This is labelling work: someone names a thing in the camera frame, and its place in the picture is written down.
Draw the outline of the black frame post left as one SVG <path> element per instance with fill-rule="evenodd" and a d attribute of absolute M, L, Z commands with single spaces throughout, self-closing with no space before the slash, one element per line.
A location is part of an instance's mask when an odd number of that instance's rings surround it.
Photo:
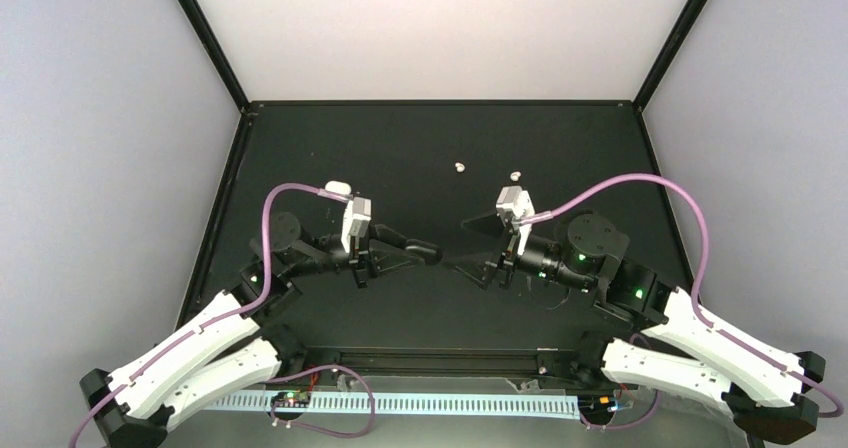
<path fill-rule="evenodd" d="M 214 30 L 198 0 L 176 0 L 193 28 L 207 57 L 213 64 L 220 80 L 240 112 L 250 105 L 235 71 L 233 70 Z"/>

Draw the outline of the black frame post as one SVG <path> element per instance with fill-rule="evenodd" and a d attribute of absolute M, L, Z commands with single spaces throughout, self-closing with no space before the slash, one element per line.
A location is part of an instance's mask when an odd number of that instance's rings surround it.
<path fill-rule="evenodd" d="M 235 71 L 233 70 L 214 30 L 198 0 L 176 0 L 193 28 L 207 57 L 213 64 L 220 80 L 240 112 L 250 105 Z"/>
<path fill-rule="evenodd" d="M 637 112 L 643 113 L 650 103 L 708 1 L 686 0 L 633 99 L 632 104 Z"/>

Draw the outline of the black frame post right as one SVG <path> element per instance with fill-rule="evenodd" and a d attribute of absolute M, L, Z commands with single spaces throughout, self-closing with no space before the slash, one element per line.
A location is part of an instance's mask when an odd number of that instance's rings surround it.
<path fill-rule="evenodd" d="M 643 113 L 650 103 L 708 1 L 686 0 L 633 99 L 632 104 L 637 112 Z"/>

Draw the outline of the white earbud charging case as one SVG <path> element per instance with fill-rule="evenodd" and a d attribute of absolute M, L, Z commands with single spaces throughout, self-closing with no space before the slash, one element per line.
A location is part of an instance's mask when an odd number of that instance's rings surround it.
<path fill-rule="evenodd" d="M 328 181 L 324 186 L 324 190 L 341 196 L 349 196 L 352 194 L 352 187 L 350 184 L 336 180 Z"/>

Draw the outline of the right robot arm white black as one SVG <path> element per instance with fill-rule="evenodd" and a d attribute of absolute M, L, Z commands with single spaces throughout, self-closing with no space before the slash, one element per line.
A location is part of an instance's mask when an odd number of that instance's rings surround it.
<path fill-rule="evenodd" d="M 577 213 L 561 221 L 550 239 L 532 234 L 508 214 L 480 215 L 463 227 L 497 241 L 487 261 L 451 263 L 478 287 L 508 288 L 521 274 L 579 291 L 605 319 L 673 347 L 669 354 L 656 352 L 627 337 L 586 332 L 566 360 L 566 374 L 578 384 L 596 392 L 642 385 L 685 397 L 775 444 L 792 444 L 816 430 L 819 408 L 807 393 L 822 380 L 825 360 L 811 351 L 770 347 L 711 318 L 687 291 L 627 259 L 628 237 L 603 216 Z"/>

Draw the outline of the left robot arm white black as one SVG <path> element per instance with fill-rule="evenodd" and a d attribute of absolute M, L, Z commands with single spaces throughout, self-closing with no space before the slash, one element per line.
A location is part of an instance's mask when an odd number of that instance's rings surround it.
<path fill-rule="evenodd" d="M 355 284 L 416 266 L 442 250 L 383 225 L 363 222 L 348 247 L 339 234 L 314 237 L 289 212 L 270 218 L 271 276 L 262 260 L 241 273 L 189 322 L 135 361 L 80 381 L 92 422 L 109 447 L 158 447 L 211 403 L 253 384 L 299 371 L 306 348 L 283 322 L 301 297 L 295 280 L 349 271 Z"/>

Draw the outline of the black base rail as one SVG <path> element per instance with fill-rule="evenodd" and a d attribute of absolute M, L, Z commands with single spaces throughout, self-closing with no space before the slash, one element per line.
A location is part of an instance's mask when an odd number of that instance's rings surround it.
<path fill-rule="evenodd" d="M 340 365 L 372 376 L 532 377 L 564 375 L 580 358 L 574 350 L 399 349 L 308 347 L 302 366 Z"/>

